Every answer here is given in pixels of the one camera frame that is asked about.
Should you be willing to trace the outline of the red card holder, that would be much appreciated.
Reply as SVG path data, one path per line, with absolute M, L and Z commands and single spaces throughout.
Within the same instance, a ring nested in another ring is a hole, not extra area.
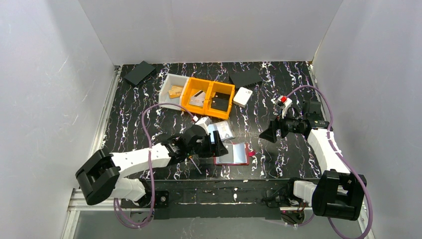
M 249 165 L 250 158 L 256 154 L 249 145 L 243 143 L 224 143 L 228 154 L 214 157 L 214 165 Z

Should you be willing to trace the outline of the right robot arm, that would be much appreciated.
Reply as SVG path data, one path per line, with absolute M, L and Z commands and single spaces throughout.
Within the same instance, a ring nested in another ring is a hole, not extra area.
M 275 143 L 277 137 L 285 138 L 289 133 L 301 134 L 314 151 L 322 170 L 317 183 L 290 179 L 287 185 L 274 192 L 268 192 L 264 202 L 304 202 L 312 207 L 317 216 L 355 221 L 360 214 L 365 183 L 363 175 L 356 177 L 343 163 L 336 148 L 333 132 L 325 121 L 318 101 L 305 101 L 301 117 L 294 117 L 289 111 L 292 100 L 281 96 L 277 100 L 281 113 L 270 121 L 268 128 L 259 137 Z

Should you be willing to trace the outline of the grey card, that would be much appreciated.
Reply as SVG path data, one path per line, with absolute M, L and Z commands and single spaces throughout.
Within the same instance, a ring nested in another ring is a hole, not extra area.
M 215 96 L 211 99 L 211 109 L 226 112 L 229 105 L 229 94 L 216 92 Z

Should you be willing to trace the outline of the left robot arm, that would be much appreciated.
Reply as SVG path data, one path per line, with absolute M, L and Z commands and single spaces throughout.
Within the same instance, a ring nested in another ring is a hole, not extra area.
M 227 154 L 218 131 L 208 133 L 195 124 L 151 148 L 122 153 L 99 149 L 77 170 L 75 177 L 90 206 L 108 198 L 140 203 L 146 196 L 154 195 L 154 185 L 129 179 L 129 175 L 178 164 L 193 155 L 210 158 Z

